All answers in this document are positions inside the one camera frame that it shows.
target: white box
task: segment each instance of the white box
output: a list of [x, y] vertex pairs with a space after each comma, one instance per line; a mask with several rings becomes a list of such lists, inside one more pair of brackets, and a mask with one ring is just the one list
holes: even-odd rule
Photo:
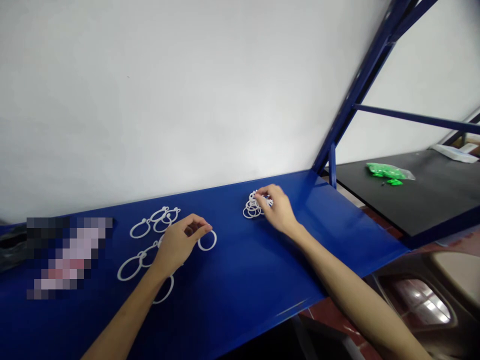
[[433, 145], [431, 149], [438, 151], [440, 154], [443, 154], [452, 160], [460, 161], [462, 163], [471, 164], [476, 162], [479, 159], [476, 156], [461, 152], [460, 150], [452, 146], [436, 144], [436, 145]]

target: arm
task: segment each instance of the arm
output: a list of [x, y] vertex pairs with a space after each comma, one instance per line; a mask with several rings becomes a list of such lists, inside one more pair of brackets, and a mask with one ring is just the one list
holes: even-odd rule
[[[272, 198], [271, 208], [264, 195]], [[297, 222], [279, 186], [262, 187], [255, 199], [268, 221], [303, 251], [332, 299], [384, 359], [431, 359], [389, 305]]]
[[126, 359], [162, 284], [187, 260], [197, 241], [211, 230], [205, 219], [195, 214], [170, 226], [153, 264], [81, 359]]

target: blue metal shelf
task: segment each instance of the blue metal shelf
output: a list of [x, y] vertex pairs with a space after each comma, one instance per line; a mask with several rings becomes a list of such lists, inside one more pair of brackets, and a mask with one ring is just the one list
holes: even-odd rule
[[[325, 165], [329, 165], [328, 174], [330, 184], [337, 187], [337, 165], [335, 163], [335, 149], [347, 130], [350, 122], [357, 111], [370, 112], [388, 117], [413, 121], [422, 124], [428, 124], [437, 127], [443, 127], [452, 130], [458, 130], [465, 133], [480, 134], [480, 125], [474, 123], [464, 123], [447, 119], [435, 118], [431, 116], [418, 115], [397, 110], [383, 109], [378, 107], [362, 105], [366, 94], [381, 71], [389, 54], [393, 50], [396, 42], [401, 36], [410, 29], [411, 26], [425, 14], [437, 0], [393, 0], [385, 14], [383, 23], [380, 25], [370, 48], [363, 59], [360, 68], [353, 80], [348, 93], [338, 111], [338, 114], [330, 127], [330, 130], [322, 144], [322, 147], [313, 163], [312, 170], [320, 174]], [[442, 234], [452, 231], [461, 231], [471, 226], [473, 216], [478, 214], [480, 207], [474, 208], [454, 219], [445, 221], [439, 226], [435, 226], [422, 239], [415, 237], [406, 238], [405, 243], [411, 248], [415, 244], [419, 246], [426, 241], [431, 242], [442, 238]]]
[[270, 183], [285, 190], [308, 231], [361, 277], [408, 251], [311, 170], [80, 212], [73, 216], [115, 219], [105, 258], [83, 289], [63, 300], [26, 300], [34, 279], [27, 264], [0, 274], [2, 328], [21, 334], [0, 337], [3, 357], [79, 359], [143, 275], [121, 282], [118, 268], [159, 238], [151, 231], [133, 239], [130, 229], [163, 206], [179, 207], [180, 217], [201, 214], [218, 240], [208, 252], [195, 246], [175, 273], [171, 295], [152, 306], [130, 359], [215, 359], [325, 298], [291, 240], [263, 216], [242, 216], [249, 194]]

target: metal post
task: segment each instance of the metal post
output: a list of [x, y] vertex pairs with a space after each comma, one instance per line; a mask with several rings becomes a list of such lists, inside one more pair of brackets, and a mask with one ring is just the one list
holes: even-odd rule
[[409, 113], [409, 112], [389, 110], [389, 109], [384, 109], [380, 107], [366, 106], [366, 105], [360, 105], [360, 104], [353, 105], [353, 108], [356, 110], [361, 110], [368, 113], [386, 115], [389, 117], [409, 120], [416, 123], [428, 124], [428, 125], [438, 126], [440, 128], [453, 129], [453, 130], [458, 130], [464, 133], [472, 133], [472, 134], [480, 135], [480, 125], [477, 125], [471, 122], [452, 121], [452, 120], [446, 120], [446, 119], [441, 119], [437, 117], [423, 116], [423, 115], [418, 115], [418, 114]]
[[335, 160], [335, 144], [333, 143], [328, 152], [328, 180], [333, 188], [337, 189], [337, 163]]
[[[431, 5], [434, 3], [432, 0], [423, 0], [422, 3], [423, 2]], [[340, 142], [357, 112], [357, 110], [353, 108], [353, 105], [362, 103], [392, 51], [395, 45], [395, 42], [391, 41], [392, 35], [396, 33], [397, 29], [400, 29], [401, 25], [404, 25], [404, 27], [406, 27], [407, 24], [409, 24], [408, 27], [412, 26], [412, 24], [430, 8], [429, 6], [419, 7], [419, 5], [416, 0], [393, 0], [390, 3], [383, 23], [378, 28], [375, 38], [358, 69], [355, 79], [348, 89], [348, 93], [343, 100], [340, 110], [313, 163], [312, 170], [318, 174], [324, 169], [327, 163], [332, 144], [338, 144]], [[415, 15], [409, 17], [409, 14], [412, 14], [417, 8], [418, 10], [415, 11]]]
[[398, 26], [395, 33], [391, 36], [390, 41], [396, 43], [397, 40], [400, 39], [400, 37], [405, 34], [407, 30], [410, 29], [412, 25], [415, 24], [417, 20], [420, 19], [436, 2], [437, 0], [422, 0], [418, 3]]

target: blue shelf surface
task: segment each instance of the blue shelf surface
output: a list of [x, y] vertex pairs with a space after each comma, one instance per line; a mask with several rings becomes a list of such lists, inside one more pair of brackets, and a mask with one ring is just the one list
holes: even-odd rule
[[[242, 216], [249, 194], [270, 183], [289, 196], [299, 222], [360, 277], [408, 252], [311, 170], [80, 212], [73, 216], [116, 220], [104, 256], [83, 289], [64, 299], [27, 300], [34, 277], [26, 263], [0, 274], [2, 355], [79, 359], [146, 270], [121, 282], [118, 268], [159, 238], [150, 231], [133, 239], [130, 229], [163, 206], [179, 207], [179, 218], [204, 217], [218, 240], [211, 251], [195, 246], [177, 270], [171, 295], [151, 307], [129, 359], [214, 359], [327, 297], [290, 239], [263, 216]], [[211, 241], [206, 235], [202, 244]], [[169, 286], [167, 280], [158, 299]]]

